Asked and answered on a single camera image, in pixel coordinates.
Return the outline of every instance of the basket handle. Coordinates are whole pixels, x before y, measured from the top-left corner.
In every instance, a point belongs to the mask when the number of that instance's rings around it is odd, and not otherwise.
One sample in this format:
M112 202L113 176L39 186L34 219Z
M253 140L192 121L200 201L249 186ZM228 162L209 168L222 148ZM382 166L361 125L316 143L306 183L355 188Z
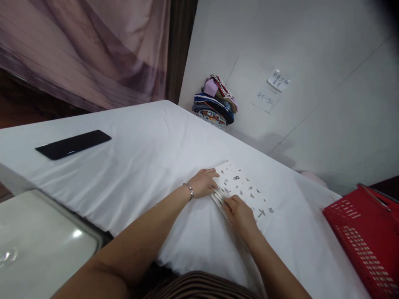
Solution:
M360 187L363 188L363 190L365 190L372 198L374 198L376 201L378 201L379 204L383 205L389 212L392 212L392 210L390 208L388 208L386 206L386 204L384 204L382 201L380 201L374 194L372 194L363 184L358 183L358 185Z

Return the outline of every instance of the silver bracelet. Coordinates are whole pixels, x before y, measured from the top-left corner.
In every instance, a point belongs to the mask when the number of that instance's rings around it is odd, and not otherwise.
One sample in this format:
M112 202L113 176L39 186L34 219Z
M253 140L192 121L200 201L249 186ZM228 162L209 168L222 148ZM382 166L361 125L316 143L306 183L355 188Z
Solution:
M192 188L191 188L191 186L190 186L189 184L183 183L183 185L187 185L188 189L190 189L190 192L191 192L191 198L190 198L190 200L192 200L192 198L194 197L194 191L192 190Z

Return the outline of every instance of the red plastic basket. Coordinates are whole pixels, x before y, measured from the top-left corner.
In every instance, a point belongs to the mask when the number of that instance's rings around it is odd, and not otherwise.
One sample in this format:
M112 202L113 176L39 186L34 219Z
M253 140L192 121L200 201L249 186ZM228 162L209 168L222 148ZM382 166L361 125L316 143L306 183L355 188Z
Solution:
M399 297L399 204L363 186L323 210L372 298Z

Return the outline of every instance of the white plastic container lid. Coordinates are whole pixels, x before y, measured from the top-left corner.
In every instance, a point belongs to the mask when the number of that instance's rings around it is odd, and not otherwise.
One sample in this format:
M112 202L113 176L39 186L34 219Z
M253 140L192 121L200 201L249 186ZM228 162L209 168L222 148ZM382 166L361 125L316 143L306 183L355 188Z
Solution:
M101 237L38 190L0 204L2 299L50 298L102 245Z

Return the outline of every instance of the phone screen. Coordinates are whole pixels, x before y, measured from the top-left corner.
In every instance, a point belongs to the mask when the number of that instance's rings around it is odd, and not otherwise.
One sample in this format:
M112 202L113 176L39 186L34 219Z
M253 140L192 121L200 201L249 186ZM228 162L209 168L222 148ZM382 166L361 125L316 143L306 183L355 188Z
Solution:
M58 160L88 149L112 138L100 130L84 133L35 148L51 160Z

